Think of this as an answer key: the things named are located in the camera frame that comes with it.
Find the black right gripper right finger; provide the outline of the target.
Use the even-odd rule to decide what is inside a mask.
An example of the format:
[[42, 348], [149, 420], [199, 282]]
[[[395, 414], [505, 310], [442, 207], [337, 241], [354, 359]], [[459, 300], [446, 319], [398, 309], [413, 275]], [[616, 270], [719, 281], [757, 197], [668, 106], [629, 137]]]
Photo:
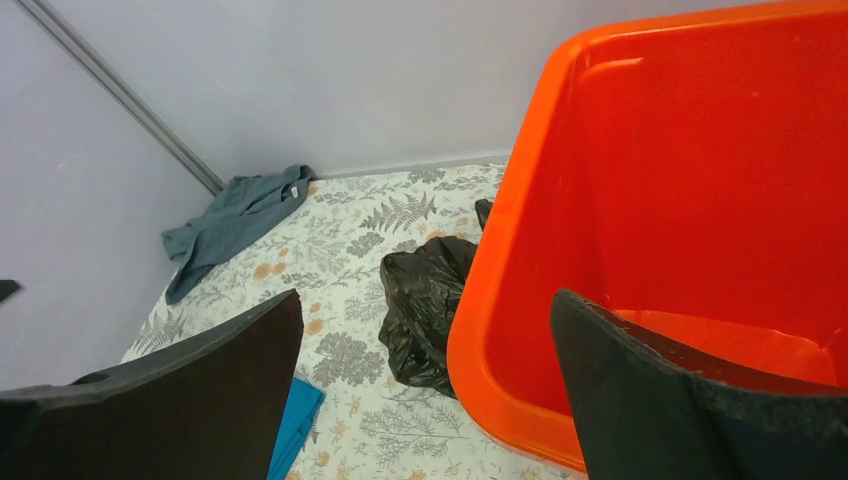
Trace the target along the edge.
[[563, 289], [550, 327], [593, 479], [843, 479], [847, 392], [766, 373]]

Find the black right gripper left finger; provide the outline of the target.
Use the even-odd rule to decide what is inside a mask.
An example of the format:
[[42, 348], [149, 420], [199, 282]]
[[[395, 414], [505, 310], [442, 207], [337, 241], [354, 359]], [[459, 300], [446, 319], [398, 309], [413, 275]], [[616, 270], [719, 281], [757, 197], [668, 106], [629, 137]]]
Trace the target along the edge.
[[5, 479], [263, 479], [303, 336], [295, 290], [63, 386], [1, 394]]

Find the black plastic trash bag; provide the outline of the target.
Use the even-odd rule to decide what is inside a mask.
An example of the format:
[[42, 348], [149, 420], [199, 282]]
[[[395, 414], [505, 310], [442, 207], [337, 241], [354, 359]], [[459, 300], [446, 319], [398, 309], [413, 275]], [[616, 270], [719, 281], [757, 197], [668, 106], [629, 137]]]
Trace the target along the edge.
[[378, 340], [388, 350], [397, 382], [456, 396], [447, 343], [477, 248], [456, 235], [437, 236], [412, 252], [382, 258], [379, 274], [387, 313]]

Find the orange plastic trash bin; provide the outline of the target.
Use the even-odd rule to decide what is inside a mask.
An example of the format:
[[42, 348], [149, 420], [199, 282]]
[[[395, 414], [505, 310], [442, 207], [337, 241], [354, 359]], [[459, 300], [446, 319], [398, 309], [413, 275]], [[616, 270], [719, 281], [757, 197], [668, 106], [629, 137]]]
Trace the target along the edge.
[[484, 432], [588, 475], [550, 327], [563, 289], [847, 392], [845, 2], [612, 24], [550, 57], [447, 359]]

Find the bright blue folded cloth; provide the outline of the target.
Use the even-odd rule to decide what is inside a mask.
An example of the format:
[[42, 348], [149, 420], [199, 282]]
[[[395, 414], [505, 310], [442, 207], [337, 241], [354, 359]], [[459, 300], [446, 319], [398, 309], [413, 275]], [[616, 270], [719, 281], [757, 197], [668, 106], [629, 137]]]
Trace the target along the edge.
[[311, 432], [325, 394], [298, 378], [291, 383], [267, 474], [268, 480], [282, 480], [294, 464]]

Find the floral patterned table mat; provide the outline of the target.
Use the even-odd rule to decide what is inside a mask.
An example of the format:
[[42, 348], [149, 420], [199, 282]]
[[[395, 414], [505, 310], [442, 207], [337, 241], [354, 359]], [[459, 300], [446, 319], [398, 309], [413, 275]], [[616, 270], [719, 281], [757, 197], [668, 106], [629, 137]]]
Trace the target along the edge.
[[378, 273], [390, 253], [455, 236], [478, 242], [474, 211], [505, 163], [317, 180], [305, 203], [213, 269], [183, 300], [159, 300], [133, 360], [295, 289], [304, 319], [298, 378], [323, 391], [292, 479], [572, 479], [575, 472], [490, 439], [459, 403], [393, 378], [378, 332]]

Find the grey-blue crumpled cloth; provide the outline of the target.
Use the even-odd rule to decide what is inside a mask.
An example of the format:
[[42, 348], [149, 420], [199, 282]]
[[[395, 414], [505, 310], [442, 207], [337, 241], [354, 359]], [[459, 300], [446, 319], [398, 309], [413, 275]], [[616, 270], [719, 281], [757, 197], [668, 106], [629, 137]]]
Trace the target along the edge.
[[178, 264], [165, 302], [183, 300], [215, 267], [251, 246], [306, 200], [313, 170], [293, 165], [272, 175], [235, 176], [206, 210], [162, 232], [168, 258]]

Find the left aluminium corner post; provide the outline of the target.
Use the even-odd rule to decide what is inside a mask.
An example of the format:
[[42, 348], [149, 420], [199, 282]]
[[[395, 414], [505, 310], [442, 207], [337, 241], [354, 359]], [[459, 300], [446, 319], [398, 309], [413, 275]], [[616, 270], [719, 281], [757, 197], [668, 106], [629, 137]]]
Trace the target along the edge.
[[179, 135], [121, 78], [99, 52], [49, 1], [16, 0], [109, 95], [206, 190], [217, 194], [223, 181]]

